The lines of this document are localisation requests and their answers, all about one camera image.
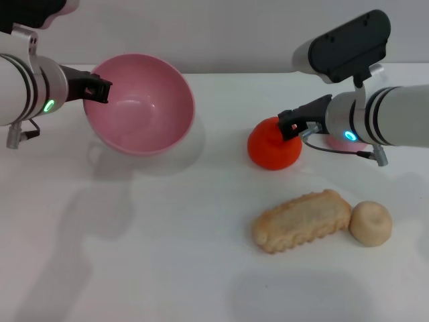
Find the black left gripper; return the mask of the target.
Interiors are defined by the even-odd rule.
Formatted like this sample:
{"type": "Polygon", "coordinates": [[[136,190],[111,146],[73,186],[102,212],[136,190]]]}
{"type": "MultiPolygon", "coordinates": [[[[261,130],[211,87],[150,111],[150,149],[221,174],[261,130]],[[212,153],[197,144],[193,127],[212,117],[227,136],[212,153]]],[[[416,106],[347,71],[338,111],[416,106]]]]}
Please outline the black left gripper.
{"type": "Polygon", "coordinates": [[[97,103],[108,103],[112,82],[102,79],[99,75],[88,71],[60,65],[68,83],[66,102],[80,99],[97,103]]]}

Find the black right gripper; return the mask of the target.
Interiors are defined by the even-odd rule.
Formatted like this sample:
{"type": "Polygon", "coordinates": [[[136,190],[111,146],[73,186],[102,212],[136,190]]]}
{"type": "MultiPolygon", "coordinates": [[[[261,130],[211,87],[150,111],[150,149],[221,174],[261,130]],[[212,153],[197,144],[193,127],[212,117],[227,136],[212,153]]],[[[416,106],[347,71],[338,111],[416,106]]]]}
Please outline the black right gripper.
{"type": "Polygon", "coordinates": [[[292,140],[308,128],[308,123],[321,126],[319,133],[328,133],[326,111],[332,95],[325,95],[294,110],[285,110],[278,114],[278,129],[284,141],[292,140]]]}

